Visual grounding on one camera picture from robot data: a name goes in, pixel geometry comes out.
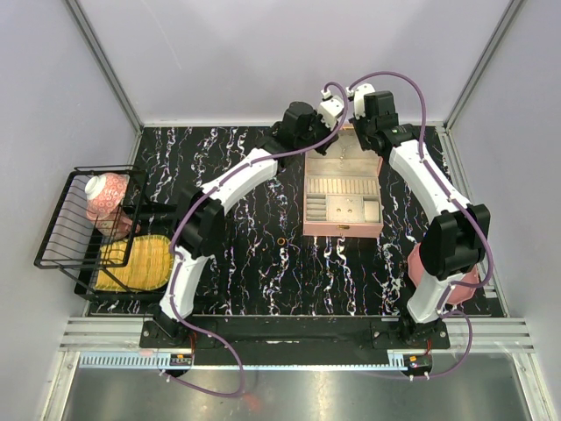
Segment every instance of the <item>pink ceramic cup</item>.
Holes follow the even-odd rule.
[[[86,217],[102,235],[112,240],[131,233],[132,220],[120,206],[128,182],[125,175],[105,173],[91,177],[84,189],[88,198]]]
[[[88,211],[106,219],[123,200],[128,183],[126,176],[115,173],[91,177],[84,189],[88,198]]]

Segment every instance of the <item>cable connector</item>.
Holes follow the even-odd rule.
[[[322,98],[323,98],[324,101],[327,101],[328,99],[331,99],[333,97],[333,94],[331,93],[329,88],[322,89],[321,92],[322,92]]]
[[[352,101],[354,99],[354,89],[351,89],[347,86],[344,89],[344,92],[346,93],[347,98],[349,98],[349,101]]]

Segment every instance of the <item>pink jewelry box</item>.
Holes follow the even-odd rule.
[[[325,156],[306,153],[304,235],[378,238],[384,226],[381,165],[374,151],[362,151],[350,126],[339,132]]]

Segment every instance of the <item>metal floor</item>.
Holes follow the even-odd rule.
[[[435,372],[453,363],[435,356]],[[247,394],[220,399],[167,384],[154,371],[80,368],[65,421],[530,420],[507,355],[473,354],[455,374],[398,382],[356,372],[248,372]],[[193,371],[184,380],[234,390],[238,374]]]

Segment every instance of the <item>aluminum frame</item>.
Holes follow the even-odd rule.
[[[470,189],[470,186],[467,182],[464,167],[462,165],[462,161],[459,159],[458,149],[456,148],[456,144],[454,143],[454,138],[452,137],[450,130],[445,129],[443,126],[437,126],[437,134],[440,140],[440,144],[443,148],[445,161],[448,164],[448,169],[450,170],[452,184],[462,195],[471,200],[472,190]],[[483,260],[478,265],[478,269],[481,274],[486,274],[486,260]],[[497,275],[496,268],[493,271],[493,277],[491,278],[491,281],[484,288],[484,290],[487,298],[499,298],[504,315],[505,317],[508,317],[510,313],[508,311],[507,300],[505,299],[504,293],[502,291],[501,282],[499,280],[499,276]]]
[[[483,49],[483,53],[479,57],[479,60],[475,65],[475,68],[473,69],[472,73],[470,74],[470,77],[465,83],[462,92],[459,94],[456,103],[452,107],[452,110],[448,118],[444,121],[444,126],[447,129],[450,130],[454,126],[454,124],[458,121],[459,115],[461,114],[462,110],[465,107],[465,104],[467,103],[473,91],[475,90],[475,87],[477,86],[479,79],[481,78],[487,66],[493,59],[494,54],[496,53],[497,49],[501,45],[501,42],[504,39],[505,35],[507,34],[508,29],[514,23],[516,17],[522,10],[522,7],[525,3],[526,0],[510,0],[507,9],[503,12],[497,26],[495,26],[491,38],[489,39],[485,48]]]
[[[467,329],[463,318],[445,320],[450,334],[451,348],[434,350],[433,353],[462,353],[465,347]],[[140,352],[138,340],[142,332],[143,318],[70,318],[60,343],[58,368],[53,379],[51,392],[43,411],[43,420],[60,421],[66,408],[68,394],[72,386],[76,368],[85,353],[111,355],[122,353],[135,355]],[[515,363],[516,373],[529,407],[532,419],[557,420],[550,395],[537,364],[535,350],[522,318],[473,318],[473,353],[507,353]],[[166,353],[171,350],[153,350]],[[190,349],[174,349],[175,353],[189,353]],[[407,353],[423,350],[407,350]],[[392,355],[401,355],[405,350],[391,350]],[[112,362],[111,367],[118,367]],[[215,370],[232,370],[233,366],[213,367]],[[283,369],[283,367],[255,367],[257,369]],[[298,367],[312,370],[312,367]]]
[[[111,66],[107,55],[105,54],[102,45],[100,44],[99,40],[97,39],[96,32],[92,27],[91,23],[86,16],[82,6],[80,5],[79,0],[63,0],[64,4],[67,6],[68,11],[76,26],[78,27],[84,41],[88,45],[89,51],[93,54],[94,58],[96,59],[97,65],[101,69],[103,76],[105,76],[105,80],[109,84],[115,98],[121,105],[123,112],[129,122],[132,125],[135,133],[139,134],[142,132],[143,129],[143,122],[138,116],[138,113],[134,109],[132,105],[132,101],[126,95],[124,91],[123,85],[119,81],[115,70]]]

